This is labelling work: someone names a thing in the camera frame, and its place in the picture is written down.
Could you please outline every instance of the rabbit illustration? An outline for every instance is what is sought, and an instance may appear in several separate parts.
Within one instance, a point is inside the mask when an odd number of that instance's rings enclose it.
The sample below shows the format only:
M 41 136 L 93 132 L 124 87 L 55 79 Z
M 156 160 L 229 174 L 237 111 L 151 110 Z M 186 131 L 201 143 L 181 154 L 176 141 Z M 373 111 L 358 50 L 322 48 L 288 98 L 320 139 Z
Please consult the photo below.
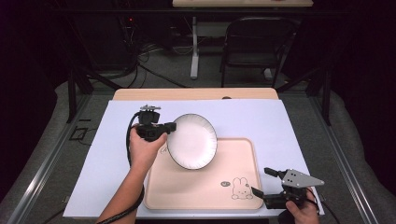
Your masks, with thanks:
M 248 184 L 248 180 L 244 177 L 238 178 L 236 177 L 233 180 L 233 196 L 234 200 L 236 199 L 252 199 L 253 195 L 251 195 L 251 188 Z

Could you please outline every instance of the black cable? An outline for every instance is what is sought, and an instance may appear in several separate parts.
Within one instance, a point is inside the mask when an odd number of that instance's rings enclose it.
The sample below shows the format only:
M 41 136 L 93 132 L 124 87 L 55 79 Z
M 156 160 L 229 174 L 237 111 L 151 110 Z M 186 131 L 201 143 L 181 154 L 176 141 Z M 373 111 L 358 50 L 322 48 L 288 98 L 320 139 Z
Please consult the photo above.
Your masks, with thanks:
M 47 220 L 45 220 L 42 224 L 47 224 L 49 223 L 51 220 L 53 220 L 54 218 L 56 218 L 57 216 L 59 216 L 66 208 L 61 209 L 59 212 L 55 213 L 54 215 L 52 215 L 51 217 L 47 218 Z
M 131 136 L 131 129 L 132 129 L 132 124 L 134 123 L 134 119 L 137 117 L 137 116 L 139 116 L 140 115 L 140 111 L 139 112 L 136 112 L 135 114 L 134 114 L 134 116 L 131 118 L 131 121 L 129 121 L 129 124 L 128 124 L 128 129 L 127 129 L 127 131 L 126 131 L 126 154 L 127 154 L 127 157 L 128 157 L 128 162 L 129 162 L 129 166 L 131 166 L 132 164 L 131 164 L 131 153 L 129 152 L 129 144 L 130 144 L 130 140 L 129 140 L 129 138 L 130 138 L 130 136 Z
M 156 49 L 161 49 L 161 48 L 158 48 L 158 47 L 156 47 L 156 45 L 155 44 L 147 44 L 148 45 L 148 47 L 147 46 L 144 46 L 140 51 L 142 52 L 142 53 L 140 53 L 139 55 L 138 55 L 138 60 L 140 61 L 140 62 L 142 62 L 142 63 L 146 63 L 146 62 L 148 62 L 149 61 L 149 53 L 151 52 L 151 51 L 153 51 L 153 50 L 156 50 Z M 147 57 L 147 59 L 146 60 L 142 60 L 140 57 L 142 57 L 142 56 L 144 56 L 144 55 L 147 55 L 146 57 Z
M 314 201 L 312 201 L 310 199 L 305 199 L 305 201 L 308 202 L 308 203 L 312 203 L 317 208 L 317 213 L 319 214 L 320 210 L 319 210 L 318 203 L 316 203 L 316 202 L 314 202 Z
M 147 78 L 148 78 L 148 71 L 145 70 L 145 77 L 143 78 L 142 84 L 138 87 L 138 89 L 141 89 L 143 85 L 145 85 Z
M 338 217 L 335 215 L 335 213 L 332 211 L 332 209 L 330 209 L 329 205 L 327 205 L 325 202 L 320 201 L 326 208 L 327 210 L 329 210 L 330 214 L 332 214 L 332 216 L 334 217 L 335 221 L 340 224 L 340 220 L 338 219 Z
M 169 81 L 169 82 L 171 82 L 171 83 L 173 83 L 173 84 L 175 84 L 175 85 L 177 85 L 177 86 L 179 86 L 179 87 L 182 87 L 182 88 L 190 88 L 190 87 L 188 87 L 188 86 L 185 86 L 185 85 L 183 85 L 183 84 L 180 84 L 180 83 L 178 83 L 178 82 L 172 80 L 172 79 L 169 78 L 169 77 L 165 77 L 165 76 L 160 75 L 160 74 L 158 74 L 158 73 L 156 73 L 156 72 L 153 72 L 153 71 L 149 70 L 147 67 L 143 66 L 143 65 L 140 64 L 140 63 L 138 63 L 137 66 L 140 66 L 141 68 L 143 68 L 143 69 L 145 69 L 146 71 L 150 72 L 152 75 L 154 75 L 154 76 L 156 76 L 156 77 L 161 77 L 161 78 L 163 78 L 163 79 L 165 79 L 165 80 L 167 80 L 167 81 Z
M 317 196 L 315 196 L 314 191 L 312 191 L 312 189 L 306 189 L 306 190 L 308 190 L 309 192 L 311 192 L 312 196 L 314 196 L 315 201 L 313 202 L 313 201 L 311 201 L 311 200 L 309 200 L 309 199 L 306 199 L 306 200 L 307 200 L 309 203 L 314 204 L 314 205 L 317 207 L 318 213 L 319 213 L 320 210 L 319 210 L 319 206 L 318 206 L 318 199 L 317 199 Z
M 97 128 L 89 129 L 89 130 L 87 130 L 85 133 L 91 132 L 91 131 L 95 131 L 95 130 L 98 130 L 98 129 L 97 129 Z M 78 135 L 78 142 L 79 142 L 80 144 L 84 145 L 84 146 L 89 146 L 89 147 L 90 147 L 91 144 L 81 142 L 80 137 L 81 137 L 83 134 L 85 134 L 85 133 L 80 133 L 80 134 Z
M 131 86 L 136 81 L 136 78 L 137 78 L 137 66 L 136 66 L 135 73 L 134 73 L 134 79 L 132 79 L 131 83 L 126 87 L 127 89 L 131 88 Z
M 111 75 L 111 76 L 103 76 L 103 77 L 105 77 L 105 78 L 107 78 L 107 79 L 109 79 L 109 80 L 117 79 L 117 78 L 120 78 L 120 77 L 127 77 L 128 75 L 130 75 L 130 74 L 134 71 L 134 68 L 135 68 L 135 65 L 126 68 L 124 71 L 122 71 L 122 72 L 119 73 L 119 74 L 115 74 L 115 75 Z
M 125 211 L 115 215 L 114 217 L 110 217 L 107 218 L 101 222 L 98 222 L 97 224 L 108 224 L 108 223 L 112 223 L 115 222 L 117 220 L 122 219 L 123 217 L 128 216 L 129 214 L 131 214 L 142 202 L 143 202 L 143 198 L 145 197 L 145 186 L 143 185 L 142 187 L 142 191 L 140 191 L 140 195 L 139 198 L 136 200 L 136 202 L 128 209 L 126 209 Z

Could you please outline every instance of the white table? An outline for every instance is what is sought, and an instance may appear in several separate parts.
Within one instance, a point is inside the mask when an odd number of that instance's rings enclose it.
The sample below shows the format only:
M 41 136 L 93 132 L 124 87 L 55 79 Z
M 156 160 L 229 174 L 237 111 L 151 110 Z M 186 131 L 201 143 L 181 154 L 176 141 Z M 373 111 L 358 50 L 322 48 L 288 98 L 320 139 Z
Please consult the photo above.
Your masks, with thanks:
M 312 0 L 174 0 L 173 7 L 312 7 Z M 191 79 L 198 78 L 198 35 L 223 36 L 227 25 L 214 23 L 209 31 L 199 32 L 196 17 L 192 18 L 192 62 Z
M 219 100 L 224 96 L 233 99 Z M 277 194 L 282 188 L 280 179 L 266 175 L 264 167 L 293 168 L 309 175 L 286 109 L 273 89 L 119 90 L 109 102 L 64 217 L 97 218 L 101 214 L 128 172 L 126 127 L 145 104 L 162 107 L 160 122 L 196 113 L 210 120 L 219 138 L 251 140 L 265 194 Z M 254 210 L 152 210 L 141 204 L 137 217 L 259 218 L 276 217 L 281 211 L 266 209 L 264 205 Z

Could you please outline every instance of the desk leg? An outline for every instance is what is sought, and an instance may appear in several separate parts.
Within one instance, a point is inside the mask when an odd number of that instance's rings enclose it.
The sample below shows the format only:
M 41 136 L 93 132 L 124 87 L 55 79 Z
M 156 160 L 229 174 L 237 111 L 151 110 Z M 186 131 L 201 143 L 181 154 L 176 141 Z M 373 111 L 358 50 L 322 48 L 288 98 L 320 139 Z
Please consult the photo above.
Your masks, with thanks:
M 191 79 L 198 78 L 198 36 L 197 36 L 197 18 L 192 17 L 192 62 L 191 62 Z
M 69 118 L 67 123 L 70 123 L 77 114 L 77 100 L 76 100 L 76 81 L 73 71 L 68 74 L 67 89 L 69 94 Z
M 327 125 L 331 126 L 329 111 L 330 111 L 330 94 L 331 94 L 331 83 L 332 83 L 332 71 L 326 70 L 323 83 L 323 99 L 322 99 L 322 117 L 326 121 Z

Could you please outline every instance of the chair leg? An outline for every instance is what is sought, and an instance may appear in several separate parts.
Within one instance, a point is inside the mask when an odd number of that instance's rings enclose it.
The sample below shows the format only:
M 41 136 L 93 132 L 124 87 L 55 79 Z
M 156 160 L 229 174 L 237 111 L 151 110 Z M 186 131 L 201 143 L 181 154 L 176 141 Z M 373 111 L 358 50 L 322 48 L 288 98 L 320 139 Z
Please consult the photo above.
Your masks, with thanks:
M 280 67 L 280 64 L 278 64 L 276 66 L 276 70 L 275 70 L 275 73 L 274 73 L 274 76 L 273 76 L 273 83 L 271 84 L 271 88 L 275 87 L 277 75 L 279 74 L 279 70 L 280 70 L 279 67 Z
M 221 62 L 220 62 L 220 72 L 222 72 L 223 71 L 223 66 L 224 66 L 224 58 L 221 58 Z
M 221 87 L 224 87 L 225 64 L 221 65 Z

